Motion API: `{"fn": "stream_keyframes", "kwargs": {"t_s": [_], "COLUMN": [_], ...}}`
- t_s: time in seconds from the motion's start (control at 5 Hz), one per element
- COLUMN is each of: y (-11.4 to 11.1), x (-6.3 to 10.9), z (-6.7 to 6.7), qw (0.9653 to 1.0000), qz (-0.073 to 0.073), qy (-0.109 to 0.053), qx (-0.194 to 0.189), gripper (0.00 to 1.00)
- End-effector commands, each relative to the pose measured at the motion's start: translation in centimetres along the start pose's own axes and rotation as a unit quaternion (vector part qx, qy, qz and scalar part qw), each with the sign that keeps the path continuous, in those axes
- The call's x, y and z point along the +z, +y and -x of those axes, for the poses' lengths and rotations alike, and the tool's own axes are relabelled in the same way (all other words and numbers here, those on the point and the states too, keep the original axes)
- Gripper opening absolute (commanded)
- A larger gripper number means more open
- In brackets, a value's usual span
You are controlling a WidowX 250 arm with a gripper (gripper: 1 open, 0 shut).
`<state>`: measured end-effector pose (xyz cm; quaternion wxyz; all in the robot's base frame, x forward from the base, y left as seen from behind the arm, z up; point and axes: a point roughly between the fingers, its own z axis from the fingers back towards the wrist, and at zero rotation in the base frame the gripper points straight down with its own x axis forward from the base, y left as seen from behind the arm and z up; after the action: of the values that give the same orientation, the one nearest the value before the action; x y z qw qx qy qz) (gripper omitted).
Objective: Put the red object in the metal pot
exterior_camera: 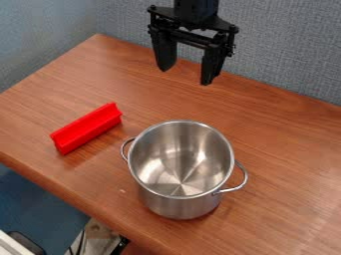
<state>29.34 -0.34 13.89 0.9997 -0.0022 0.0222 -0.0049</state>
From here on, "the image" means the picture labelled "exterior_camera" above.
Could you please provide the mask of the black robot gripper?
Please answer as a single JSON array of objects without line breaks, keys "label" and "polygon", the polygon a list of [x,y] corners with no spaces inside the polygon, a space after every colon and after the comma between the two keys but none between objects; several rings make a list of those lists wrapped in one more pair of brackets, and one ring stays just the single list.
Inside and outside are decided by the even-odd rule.
[{"label": "black robot gripper", "polygon": [[218,17],[219,0],[172,0],[171,7],[152,5],[150,34],[159,69],[176,61],[176,43],[204,49],[200,83],[207,86],[219,75],[226,50],[234,49],[238,27]]}]

